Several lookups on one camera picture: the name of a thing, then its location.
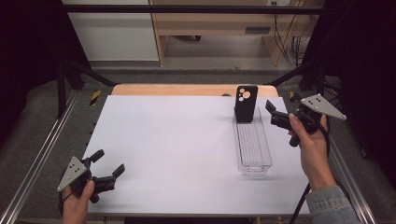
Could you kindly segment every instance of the sleeve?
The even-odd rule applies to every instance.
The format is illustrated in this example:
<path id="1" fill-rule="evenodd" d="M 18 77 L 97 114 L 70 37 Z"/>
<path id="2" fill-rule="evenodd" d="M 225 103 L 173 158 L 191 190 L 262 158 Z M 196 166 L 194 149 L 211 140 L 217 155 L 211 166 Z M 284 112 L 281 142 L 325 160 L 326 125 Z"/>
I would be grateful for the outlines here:
<path id="1" fill-rule="evenodd" d="M 305 198 L 315 224 L 360 223 L 349 200 L 337 186 L 314 190 Z"/>

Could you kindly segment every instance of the transparent box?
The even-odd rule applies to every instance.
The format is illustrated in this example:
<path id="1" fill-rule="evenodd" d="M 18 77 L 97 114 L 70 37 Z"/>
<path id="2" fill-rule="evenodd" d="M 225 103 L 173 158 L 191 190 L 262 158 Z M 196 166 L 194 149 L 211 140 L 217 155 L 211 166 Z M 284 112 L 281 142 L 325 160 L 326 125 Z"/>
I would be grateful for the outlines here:
<path id="1" fill-rule="evenodd" d="M 255 108 L 251 123 L 237 123 L 233 117 L 233 130 L 239 174 L 264 177 L 272 160 L 260 109 Z"/>

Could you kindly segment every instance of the black phone case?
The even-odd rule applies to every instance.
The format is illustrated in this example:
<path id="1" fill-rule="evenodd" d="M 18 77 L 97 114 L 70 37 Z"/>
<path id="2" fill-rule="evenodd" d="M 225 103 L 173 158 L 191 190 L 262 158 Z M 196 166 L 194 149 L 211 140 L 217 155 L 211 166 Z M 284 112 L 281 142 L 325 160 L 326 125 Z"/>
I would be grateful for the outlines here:
<path id="1" fill-rule="evenodd" d="M 239 86 L 236 89 L 234 108 L 236 122 L 250 123 L 253 121 L 258 90 L 257 86 Z"/>

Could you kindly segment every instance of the white tabletop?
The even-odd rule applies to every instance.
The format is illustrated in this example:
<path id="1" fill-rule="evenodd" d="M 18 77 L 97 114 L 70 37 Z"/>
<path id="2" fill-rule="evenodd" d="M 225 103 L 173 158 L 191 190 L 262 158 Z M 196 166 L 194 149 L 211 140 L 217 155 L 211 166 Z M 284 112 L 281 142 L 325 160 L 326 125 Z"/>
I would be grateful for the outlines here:
<path id="1" fill-rule="evenodd" d="M 292 214 L 307 178 L 288 131 L 270 124 L 260 97 L 273 166 L 264 179 L 238 174 L 233 139 L 234 97 L 108 96 L 84 158 L 97 177 L 124 163 L 116 188 L 99 194 L 89 213 L 104 216 L 257 216 Z M 300 214 L 308 214 L 306 204 Z"/>

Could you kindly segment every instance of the hand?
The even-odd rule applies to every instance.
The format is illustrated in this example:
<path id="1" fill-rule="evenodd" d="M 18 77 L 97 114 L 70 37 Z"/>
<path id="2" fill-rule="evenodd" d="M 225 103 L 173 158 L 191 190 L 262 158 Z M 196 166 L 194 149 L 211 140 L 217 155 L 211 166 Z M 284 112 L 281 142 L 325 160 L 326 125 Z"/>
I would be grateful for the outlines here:
<path id="1" fill-rule="evenodd" d="M 335 180 L 327 160 L 327 145 L 321 131 L 313 134 L 306 132 L 304 125 L 293 114 L 289 114 L 290 125 L 294 132 L 300 138 L 301 165 L 308 177 L 309 185 L 312 190 L 322 189 L 329 186 L 335 186 Z M 320 123 L 327 127 L 327 120 L 322 116 Z"/>
<path id="2" fill-rule="evenodd" d="M 73 194 L 72 189 L 67 186 L 64 189 L 64 218 L 63 224 L 83 224 L 87 223 L 88 202 L 93 194 L 95 183 L 90 180 L 78 198 Z"/>

